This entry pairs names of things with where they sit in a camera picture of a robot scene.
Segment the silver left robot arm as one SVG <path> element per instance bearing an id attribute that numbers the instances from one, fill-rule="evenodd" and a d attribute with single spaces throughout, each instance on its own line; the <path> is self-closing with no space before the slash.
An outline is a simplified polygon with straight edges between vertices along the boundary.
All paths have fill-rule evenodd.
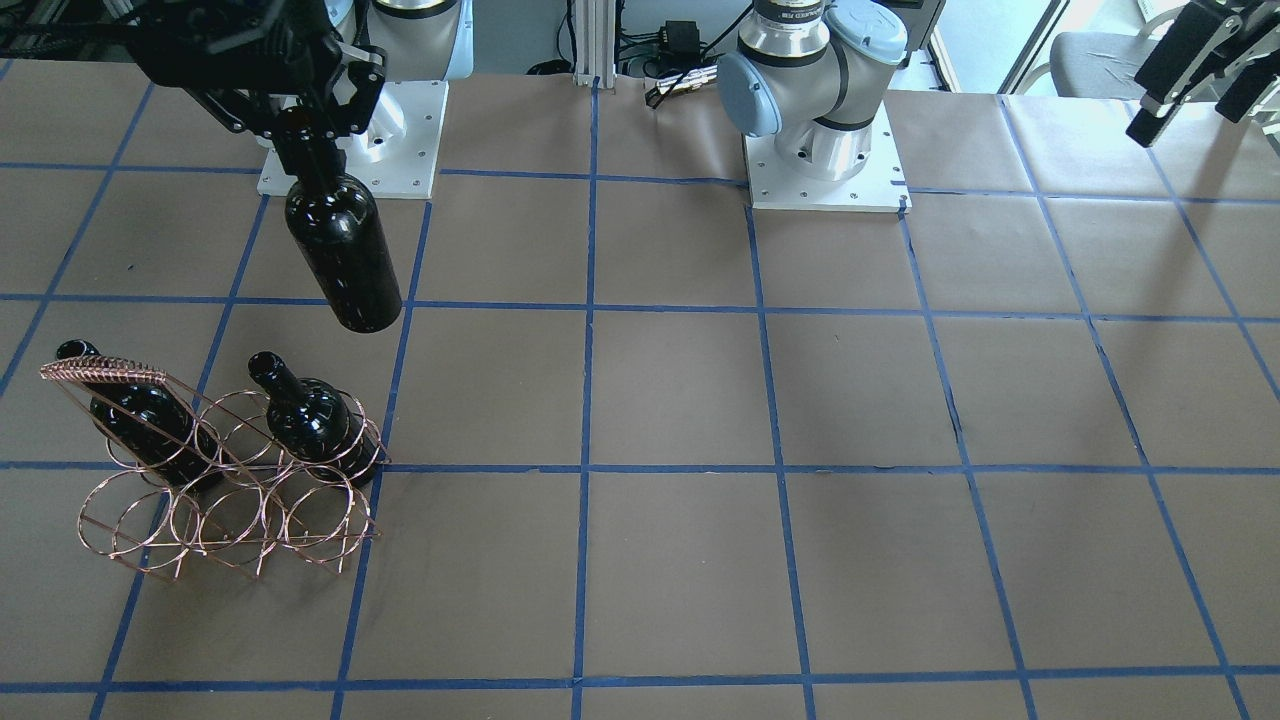
<path id="1" fill-rule="evenodd" d="M 859 174 L 858 149 L 908 53 L 908 28 L 874 1 L 756 1 L 737 47 L 716 64 L 737 131 L 780 138 L 797 172 L 836 182 Z M 1202 86 L 1225 79 L 1216 111 L 1238 123 L 1277 88 L 1275 1 L 1190 1 L 1135 73 L 1140 108 L 1126 128 L 1152 146 Z"/>

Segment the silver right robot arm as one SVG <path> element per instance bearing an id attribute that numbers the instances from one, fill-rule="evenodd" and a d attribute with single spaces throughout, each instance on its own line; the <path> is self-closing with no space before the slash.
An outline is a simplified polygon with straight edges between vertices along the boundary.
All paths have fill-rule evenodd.
<path id="1" fill-rule="evenodd" d="M 403 92 L 474 68 L 468 1 L 141 1 L 125 37 L 156 85 L 289 167 L 305 138 L 358 163 L 407 135 Z"/>

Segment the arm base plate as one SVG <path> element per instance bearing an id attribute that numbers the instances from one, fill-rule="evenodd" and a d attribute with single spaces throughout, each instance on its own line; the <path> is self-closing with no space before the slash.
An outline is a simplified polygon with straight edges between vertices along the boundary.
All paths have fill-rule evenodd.
<path id="1" fill-rule="evenodd" d="M 376 199 L 433 196 L 449 88 L 445 81 L 390 82 L 367 131 L 335 141 L 347 172 Z"/>
<path id="2" fill-rule="evenodd" d="M 884 104 L 869 126 L 818 122 L 742 137 L 751 205 L 760 210 L 906 213 L 913 200 Z"/>

